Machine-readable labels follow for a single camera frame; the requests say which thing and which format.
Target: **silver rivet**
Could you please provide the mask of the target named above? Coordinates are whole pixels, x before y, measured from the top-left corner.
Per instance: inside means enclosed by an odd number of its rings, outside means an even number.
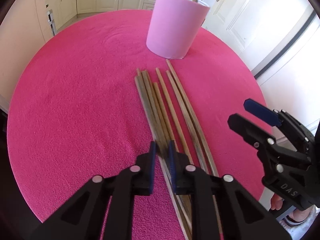
[[[272,138],[268,138],[267,139],[268,144],[273,145],[275,143],[275,141]]]
[[[226,181],[226,182],[232,182],[233,181],[233,177],[231,175],[227,174],[227,175],[223,176],[223,180]]]
[[[132,171],[132,172],[138,172],[140,170],[141,170],[141,168],[138,165],[133,165],[130,167],[130,171]]]
[[[276,165],[276,169],[277,169],[277,171],[279,172],[279,173],[282,173],[283,172],[283,166],[281,165],[281,164],[277,164]]]
[[[92,178],[92,181],[94,183],[100,183],[103,180],[103,177],[101,177],[100,175],[96,175]]]
[[[193,171],[195,171],[196,170],[196,166],[194,166],[194,165],[187,165],[186,166],[186,171],[190,171],[190,172],[193,172]]]

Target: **cup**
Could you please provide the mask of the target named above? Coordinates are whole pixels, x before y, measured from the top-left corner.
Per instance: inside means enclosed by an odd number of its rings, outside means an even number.
[[[148,49],[164,58],[184,58],[209,9],[201,0],[156,0],[147,36]]]

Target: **person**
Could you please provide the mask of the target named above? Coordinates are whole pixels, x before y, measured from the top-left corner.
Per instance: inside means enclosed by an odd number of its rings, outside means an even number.
[[[282,207],[282,203],[282,198],[277,194],[274,194],[270,200],[270,209],[279,210]],[[295,209],[283,220],[281,220],[280,224],[290,234],[292,240],[299,240],[310,228],[313,221],[316,219],[316,216],[316,207],[312,205],[303,211]]]

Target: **bolt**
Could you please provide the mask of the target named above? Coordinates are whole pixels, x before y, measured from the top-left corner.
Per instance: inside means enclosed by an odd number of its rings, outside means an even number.
[[[100,176],[100,175],[96,175],[96,176],[94,176],[94,177],[92,178],[92,181],[93,181],[94,183],[100,183],[102,180],[103,180],[103,177]]]
[[[281,164],[277,164],[276,165],[276,170],[279,172],[279,173],[282,173],[283,172],[283,166]]]
[[[272,138],[267,139],[268,144],[273,145],[275,144],[275,141]]]
[[[130,167],[130,171],[132,172],[139,172],[141,168],[138,165],[133,165]]]
[[[187,165],[186,166],[186,171],[193,172],[196,170],[196,167],[194,165]]]
[[[226,181],[226,182],[232,182],[233,181],[233,177],[231,175],[227,174],[227,175],[223,176],[223,180]]]

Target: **round table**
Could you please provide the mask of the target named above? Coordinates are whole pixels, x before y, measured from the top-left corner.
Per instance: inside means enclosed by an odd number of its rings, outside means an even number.
[[[165,74],[167,64],[146,47],[151,14],[122,10],[77,22],[47,42],[23,72],[10,104],[8,150],[22,195],[41,221],[90,177],[114,176],[148,152],[152,136],[134,82],[137,68],[147,69],[158,82],[159,67],[196,158]],[[232,174],[258,199],[262,164],[256,150],[227,124],[230,114],[240,113],[270,131],[244,111],[247,98],[265,104],[249,69],[203,28],[185,58],[172,65],[220,176]],[[155,169],[153,195],[135,199],[132,239],[183,239],[158,161]]]

